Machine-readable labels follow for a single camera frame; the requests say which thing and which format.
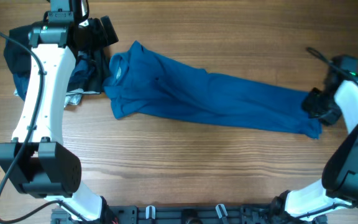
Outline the blue polo shirt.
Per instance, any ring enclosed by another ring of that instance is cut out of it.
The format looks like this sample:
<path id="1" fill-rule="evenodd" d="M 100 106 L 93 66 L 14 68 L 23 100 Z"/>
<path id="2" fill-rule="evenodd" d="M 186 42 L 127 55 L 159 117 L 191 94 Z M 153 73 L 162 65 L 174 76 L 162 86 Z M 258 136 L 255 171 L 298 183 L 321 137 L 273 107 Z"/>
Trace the blue polo shirt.
<path id="1" fill-rule="evenodd" d="M 194 123 L 304 134 L 323 129 L 301 103 L 307 92 L 209 73 L 146 49 L 135 41 L 112 56 L 103 83 L 116 119 L 143 113 Z"/>

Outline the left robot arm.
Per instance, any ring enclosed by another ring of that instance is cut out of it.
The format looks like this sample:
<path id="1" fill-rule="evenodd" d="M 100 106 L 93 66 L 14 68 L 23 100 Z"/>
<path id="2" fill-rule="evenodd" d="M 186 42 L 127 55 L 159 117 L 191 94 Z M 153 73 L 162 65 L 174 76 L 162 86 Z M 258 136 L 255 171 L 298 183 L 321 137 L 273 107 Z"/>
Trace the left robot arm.
<path id="1" fill-rule="evenodd" d="M 117 223 L 106 200 L 81 179 L 81 163 L 63 145 L 67 87 L 79 52 L 117 42 L 108 17 L 90 19 L 87 1 L 52 1 L 32 25 L 24 50 L 31 57 L 21 118 L 9 143 L 0 143 L 3 182 L 21 194 L 57 204 L 74 222 Z"/>

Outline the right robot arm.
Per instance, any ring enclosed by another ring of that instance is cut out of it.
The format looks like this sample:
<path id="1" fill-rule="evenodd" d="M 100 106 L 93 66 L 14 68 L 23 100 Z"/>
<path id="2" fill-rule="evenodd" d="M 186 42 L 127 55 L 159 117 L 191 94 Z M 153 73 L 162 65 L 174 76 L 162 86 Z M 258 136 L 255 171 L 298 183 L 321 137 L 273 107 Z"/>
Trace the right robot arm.
<path id="1" fill-rule="evenodd" d="M 266 212 L 272 223 L 316 222 L 326 213 L 358 208 L 358 60 L 350 55 L 330 60 L 319 52 L 313 55 L 329 70 L 324 89 L 312 89 L 302 108 L 326 126 L 343 118 L 348 135 L 328 160 L 320 180 L 274 198 Z"/>

